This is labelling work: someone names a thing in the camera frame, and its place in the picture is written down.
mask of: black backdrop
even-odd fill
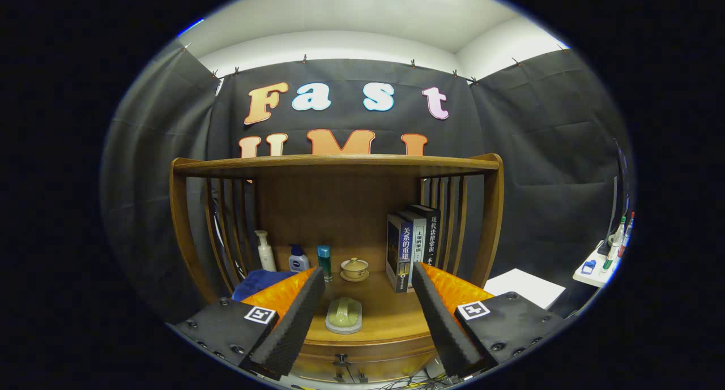
[[[267,107],[271,117],[244,124],[249,92],[282,82],[288,90],[275,108]],[[372,82],[393,86],[391,109],[363,106],[363,86]],[[311,153],[306,135],[315,129],[331,130],[338,145],[354,130],[371,130],[371,153],[403,155],[406,133],[427,137],[425,155],[499,153],[505,164],[505,204],[491,276],[519,268],[566,287],[552,308],[564,317],[593,293],[593,287],[573,281],[572,273],[608,227],[618,175],[612,128],[621,128],[621,118],[571,50],[540,55],[473,85],[429,68],[349,59],[278,63],[234,73],[224,78],[215,97],[218,83],[173,42],[134,83],[109,130],[101,183],[106,227],[132,282],[166,320],[181,320],[202,307],[198,295],[191,294],[194,287],[174,241],[167,184],[171,160],[236,158],[244,137],[261,138],[256,154],[266,156],[265,139],[276,132],[288,135],[285,155]],[[331,106],[294,109],[297,88],[308,83],[328,85]],[[430,87],[445,94],[448,118],[435,119],[428,111],[421,91]],[[623,133],[617,135],[629,145]],[[478,247],[482,188],[480,176],[469,182],[462,277],[470,275]],[[194,238],[207,274],[223,295],[201,191],[196,179],[189,188]]]

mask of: blue letter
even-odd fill
[[[299,96],[292,100],[292,108],[301,112],[309,109],[324,110],[332,104],[328,100],[330,88],[324,83],[303,85],[297,89],[297,94]]]
[[[393,108],[393,86],[386,83],[368,83],[362,88],[362,92],[368,97],[362,101],[366,109],[386,112]]]

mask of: towel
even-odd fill
[[[239,284],[234,288],[234,294],[232,294],[231,299],[236,302],[243,301],[247,297],[251,297],[257,292],[260,292],[267,287],[271,287],[277,284],[277,282],[280,282],[287,277],[292,277],[295,274],[297,274],[297,272],[272,272],[266,271],[266,269],[255,269],[254,271],[249,272],[244,281],[239,282]]]

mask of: orange letter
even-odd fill
[[[287,140],[287,134],[280,132],[267,137],[267,143],[270,145],[270,156],[282,155],[282,144]]]
[[[282,82],[250,91],[249,115],[244,119],[244,124],[254,124],[272,117],[272,113],[267,111],[267,104],[269,104],[270,109],[277,107],[279,93],[285,93],[287,90],[289,90],[289,86],[287,83]]]
[[[262,142],[259,137],[244,137],[239,140],[239,148],[241,148],[242,158],[254,158],[257,156],[257,145]]]
[[[428,143],[428,138],[420,134],[403,134],[400,139],[406,144],[406,155],[423,156],[423,145]]]
[[[337,144],[331,130],[311,130],[308,132],[308,138],[313,142],[313,155],[355,155],[360,153],[365,155],[370,153],[370,145],[375,139],[375,132],[370,130],[355,130],[347,138],[345,147],[340,148]]]

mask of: wooden shelf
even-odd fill
[[[496,160],[407,155],[282,155],[194,161],[174,166],[178,175],[227,178],[414,177],[477,175],[498,170]]]
[[[339,372],[336,354],[365,371],[373,380],[390,380],[420,370],[434,355],[432,337],[415,293],[395,294],[385,272],[386,215],[407,204],[425,202],[441,210],[438,266],[458,274],[468,213],[469,175],[482,175],[484,197],[479,250],[474,253],[469,282],[484,286],[493,264],[503,214],[503,162],[496,153],[471,158],[407,155],[285,155],[233,160],[171,163],[170,200],[176,240],[189,275],[212,303],[216,292],[206,276],[192,238],[186,179],[206,178],[204,211],[209,242],[228,294],[253,269],[254,238],[244,231],[267,230],[280,271],[288,269],[289,244],[300,244],[317,265],[316,247],[331,247],[333,281],[306,334],[293,369],[298,375],[330,380]],[[252,179],[253,184],[245,182]],[[224,246],[217,243],[212,189]],[[251,197],[245,191],[251,188]],[[245,216],[248,204],[254,211]],[[364,259],[370,264],[365,281],[349,282],[339,274],[342,261]],[[325,326],[329,304],[350,297],[362,305],[362,329],[351,335],[332,333]]]

